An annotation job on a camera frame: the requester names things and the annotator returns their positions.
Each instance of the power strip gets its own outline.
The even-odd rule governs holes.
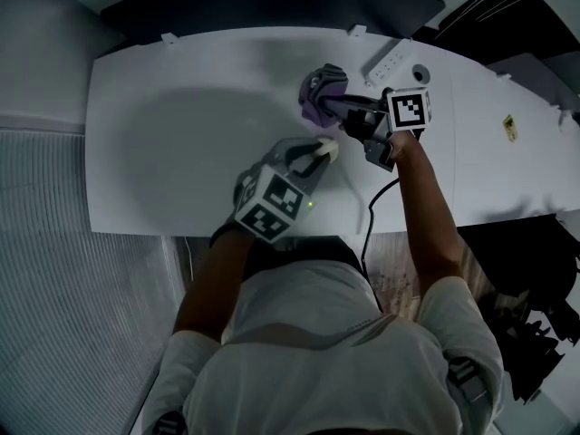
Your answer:
[[[411,40],[402,39],[364,76],[367,87],[382,87],[411,56]]]

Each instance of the white table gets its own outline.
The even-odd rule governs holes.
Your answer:
[[[282,138],[326,133],[340,142],[339,159],[316,191],[314,213],[294,233],[364,232],[368,202],[396,171],[368,163],[362,144],[337,128],[302,119],[297,95],[309,72],[332,63],[346,71],[349,93],[377,98],[381,91],[364,86],[362,68],[390,44],[373,34],[255,28],[134,46],[97,60],[86,124],[92,230],[208,236],[231,212],[242,170]],[[497,214],[519,201],[529,201],[526,212],[546,212],[544,195],[555,208],[580,208],[580,128],[572,120],[560,129],[559,112],[534,94],[463,57],[414,45],[415,59],[390,86],[418,85],[414,63],[430,70],[433,121],[421,142],[458,224],[510,218]],[[517,123],[515,144],[503,131],[508,114]],[[404,228],[395,187],[375,205],[374,231]]]

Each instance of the black cable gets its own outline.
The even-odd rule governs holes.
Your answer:
[[[396,178],[395,180],[389,182],[387,185],[385,185],[380,191],[379,193],[377,193],[374,198],[371,200],[371,203],[369,204],[369,212],[371,213],[371,220],[369,221],[369,230],[366,233],[366,238],[364,239],[364,246],[362,247],[362,253],[361,253],[361,264],[362,264],[362,270],[364,272],[364,276],[368,279],[369,278],[369,273],[366,272],[366,263],[364,262],[364,256],[366,255],[366,248],[369,245],[369,238],[371,238],[371,232],[372,232],[372,224],[374,223],[374,211],[372,210],[372,206],[377,202],[377,200],[382,197],[382,194],[384,192],[386,192],[388,189],[390,189],[391,187],[394,187],[395,185],[397,185],[399,183],[399,178]]]

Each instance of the white clip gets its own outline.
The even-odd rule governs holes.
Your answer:
[[[172,33],[165,33],[161,35],[161,40],[167,45],[175,45],[179,42],[179,37]]]
[[[360,39],[365,34],[366,34],[366,26],[362,24],[355,24],[353,27],[351,27],[351,30],[348,32],[348,36],[352,37],[353,39]]]

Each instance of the purple cloth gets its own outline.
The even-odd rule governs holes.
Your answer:
[[[323,129],[334,126],[337,119],[331,111],[326,111],[320,106],[321,99],[341,97],[346,93],[347,86],[348,78],[344,71],[331,64],[325,64],[323,68],[308,74],[302,82],[298,95],[298,102],[302,106],[302,117]]]

